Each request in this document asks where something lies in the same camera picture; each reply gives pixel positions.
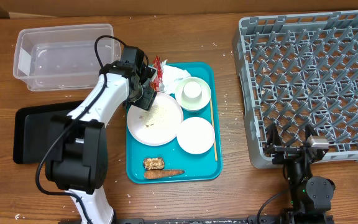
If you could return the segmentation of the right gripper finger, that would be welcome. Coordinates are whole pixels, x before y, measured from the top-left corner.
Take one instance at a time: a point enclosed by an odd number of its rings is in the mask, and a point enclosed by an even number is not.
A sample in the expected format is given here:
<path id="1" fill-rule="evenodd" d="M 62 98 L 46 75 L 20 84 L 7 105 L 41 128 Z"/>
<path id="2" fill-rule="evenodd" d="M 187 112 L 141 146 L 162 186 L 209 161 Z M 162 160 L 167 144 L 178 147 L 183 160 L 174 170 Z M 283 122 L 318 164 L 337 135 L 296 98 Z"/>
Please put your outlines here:
<path id="1" fill-rule="evenodd" d="M 278 129 L 275 123 L 272 123 L 267 128 L 267 142 L 265 144 L 266 147 L 269 146 L 282 146 L 282 140 L 278 133 Z"/>
<path id="2" fill-rule="evenodd" d="M 312 125 L 307 124 L 305 126 L 305 142 L 303 143 L 304 146 L 315 146 L 319 143 L 319 136 L 317 132 L 314 130 Z"/>

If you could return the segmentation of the red snack wrapper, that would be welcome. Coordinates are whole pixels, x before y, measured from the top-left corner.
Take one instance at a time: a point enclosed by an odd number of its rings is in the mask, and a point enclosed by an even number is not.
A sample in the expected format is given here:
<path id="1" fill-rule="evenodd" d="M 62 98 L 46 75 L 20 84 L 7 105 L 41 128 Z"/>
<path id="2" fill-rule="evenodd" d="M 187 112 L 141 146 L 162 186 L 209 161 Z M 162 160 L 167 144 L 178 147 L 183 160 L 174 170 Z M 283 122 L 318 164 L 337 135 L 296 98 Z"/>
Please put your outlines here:
<path id="1" fill-rule="evenodd" d="M 155 60 L 153 62 L 153 68 L 156 69 L 156 74 L 153 79 L 153 81 L 150 83 L 150 86 L 155 90 L 159 92 L 163 92 L 164 86 L 163 86 L 163 69 L 162 69 L 162 61 L 160 57 L 156 56 Z"/>

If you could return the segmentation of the white napkin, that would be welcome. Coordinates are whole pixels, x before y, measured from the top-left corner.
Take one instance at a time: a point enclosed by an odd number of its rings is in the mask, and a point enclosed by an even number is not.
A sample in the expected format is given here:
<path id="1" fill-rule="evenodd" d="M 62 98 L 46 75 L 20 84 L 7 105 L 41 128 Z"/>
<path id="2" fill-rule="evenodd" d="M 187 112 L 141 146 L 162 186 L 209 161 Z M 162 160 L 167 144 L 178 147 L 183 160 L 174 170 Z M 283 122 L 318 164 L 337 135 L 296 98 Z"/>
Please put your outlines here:
<path id="1" fill-rule="evenodd" d="M 161 68 L 162 84 L 160 85 L 160 91 L 168 95 L 175 92 L 180 81 L 191 76 L 187 70 L 167 65 L 166 60 L 161 63 Z"/>

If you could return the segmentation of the large white plate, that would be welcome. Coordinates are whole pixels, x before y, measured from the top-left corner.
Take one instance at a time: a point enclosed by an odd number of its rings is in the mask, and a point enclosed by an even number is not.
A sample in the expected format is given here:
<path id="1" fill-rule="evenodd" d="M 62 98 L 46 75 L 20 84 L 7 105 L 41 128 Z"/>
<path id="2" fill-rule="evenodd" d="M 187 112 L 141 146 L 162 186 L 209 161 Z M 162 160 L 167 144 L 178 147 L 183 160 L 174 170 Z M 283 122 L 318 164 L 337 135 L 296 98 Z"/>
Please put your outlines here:
<path id="1" fill-rule="evenodd" d="M 183 110 L 174 97 L 158 92 L 149 111 L 131 106 L 127 128 L 132 137 L 147 146 L 161 146 L 176 138 Z"/>

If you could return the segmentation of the white cup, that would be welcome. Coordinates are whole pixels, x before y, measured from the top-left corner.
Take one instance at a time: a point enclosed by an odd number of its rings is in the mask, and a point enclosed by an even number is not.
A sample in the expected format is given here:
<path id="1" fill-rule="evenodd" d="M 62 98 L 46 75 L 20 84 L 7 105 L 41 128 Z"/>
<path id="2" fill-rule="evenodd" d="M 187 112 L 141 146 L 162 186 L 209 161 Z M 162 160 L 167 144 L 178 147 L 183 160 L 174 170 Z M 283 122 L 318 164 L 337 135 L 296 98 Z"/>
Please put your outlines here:
<path id="1" fill-rule="evenodd" d="M 201 85 L 194 81 L 187 82 L 183 87 L 183 94 L 190 100 L 198 99 L 202 94 Z"/>

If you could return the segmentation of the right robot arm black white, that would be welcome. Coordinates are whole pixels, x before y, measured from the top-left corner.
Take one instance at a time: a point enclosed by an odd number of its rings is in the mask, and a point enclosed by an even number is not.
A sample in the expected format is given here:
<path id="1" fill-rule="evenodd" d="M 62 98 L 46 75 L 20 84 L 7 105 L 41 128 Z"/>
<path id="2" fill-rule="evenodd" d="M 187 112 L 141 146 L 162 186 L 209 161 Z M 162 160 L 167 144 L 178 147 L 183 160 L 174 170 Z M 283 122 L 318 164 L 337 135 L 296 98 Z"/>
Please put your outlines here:
<path id="1" fill-rule="evenodd" d="M 268 127 L 264 152 L 273 155 L 275 165 L 283 166 L 288 188 L 272 196 L 259 208 L 257 223 L 334 223 L 334 218 L 326 212 L 331 209 L 336 186 L 332 180 L 314 176 L 311 171 L 311 165 L 322 160 L 329 151 L 329 142 L 309 124 L 305 126 L 305 138 L 301 146 L 291 147 L 283 143 L 274 123 Z M 266 205 L 286 193 L 290 194 L 290 208 L 284 208 L 277 216 L 262 215 Z"/>

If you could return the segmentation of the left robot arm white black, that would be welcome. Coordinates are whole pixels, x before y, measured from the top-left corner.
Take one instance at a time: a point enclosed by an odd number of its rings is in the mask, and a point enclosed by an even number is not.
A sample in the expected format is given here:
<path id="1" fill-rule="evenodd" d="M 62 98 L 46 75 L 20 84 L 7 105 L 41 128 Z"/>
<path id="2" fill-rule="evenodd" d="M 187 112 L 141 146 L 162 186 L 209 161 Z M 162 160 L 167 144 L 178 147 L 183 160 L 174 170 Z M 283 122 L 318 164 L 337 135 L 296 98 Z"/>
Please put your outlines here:
<path id="1" fill-rule="evenodd" d="M 120 60 L 102 65 L 95 88 L 66 116 L 54 116 L 49 127 L 46 155 L 39 164 L 47 180 L 69 196 L 82 223 L 113 223 L 103 183 L 108 171 L 106 125 L 126 102 L 148 111 L 156 92 L 149 87 L 155 69 L 144 52 L 124 46 Z"/>

